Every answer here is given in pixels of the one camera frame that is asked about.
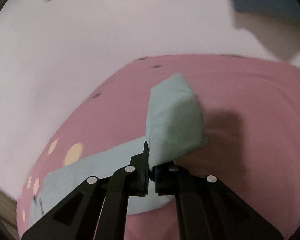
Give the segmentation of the light blue puffer jacket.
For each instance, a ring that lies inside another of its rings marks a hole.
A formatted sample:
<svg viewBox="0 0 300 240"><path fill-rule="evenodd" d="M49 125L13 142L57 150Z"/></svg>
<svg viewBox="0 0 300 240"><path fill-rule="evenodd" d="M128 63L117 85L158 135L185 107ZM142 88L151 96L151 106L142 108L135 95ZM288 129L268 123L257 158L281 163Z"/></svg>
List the light blue puffer jacket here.
<svg viewBox="0 0 300 240"><path fill-rule="evenodd" d="M185 78L175 74L154 86L150 92L145 136L115 143L106 151L50 172L43 180L37 204L30 206L29 225L50 211L85 178L106 178L125 166L147 142L150 169L174 161L203 144L203 116L199 102Z"/></svg>

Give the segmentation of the pink polka dot bedsheet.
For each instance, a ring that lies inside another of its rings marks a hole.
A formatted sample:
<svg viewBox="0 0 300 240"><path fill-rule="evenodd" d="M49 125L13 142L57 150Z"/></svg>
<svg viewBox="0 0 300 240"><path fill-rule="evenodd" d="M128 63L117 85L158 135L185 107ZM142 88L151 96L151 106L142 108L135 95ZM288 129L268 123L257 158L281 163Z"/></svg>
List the pink polka dot bedsheet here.
<svg viewBox="0 0 300 240"><path fill-rule="evenodd" d="M213 174L289 239L300 226L300 68L232 55L139 58L97 87L43 149L17 201L18 232L88 176L143 149L151 88L181 73L204 110L206 145L178 160Z"/></svg>

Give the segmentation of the blue and beige wall object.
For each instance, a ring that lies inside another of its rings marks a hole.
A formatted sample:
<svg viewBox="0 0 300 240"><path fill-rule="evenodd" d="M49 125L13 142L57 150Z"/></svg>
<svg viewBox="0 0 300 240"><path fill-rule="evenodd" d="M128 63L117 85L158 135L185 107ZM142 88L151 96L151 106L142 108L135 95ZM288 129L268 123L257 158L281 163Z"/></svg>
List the blue and beige wall object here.
<svg viewBox="0 0 300 240"><path fill-rule="evenodd" d="M300 4L297 0L231 0L233 25L245 30L282 61L300 54Z"/></svg>

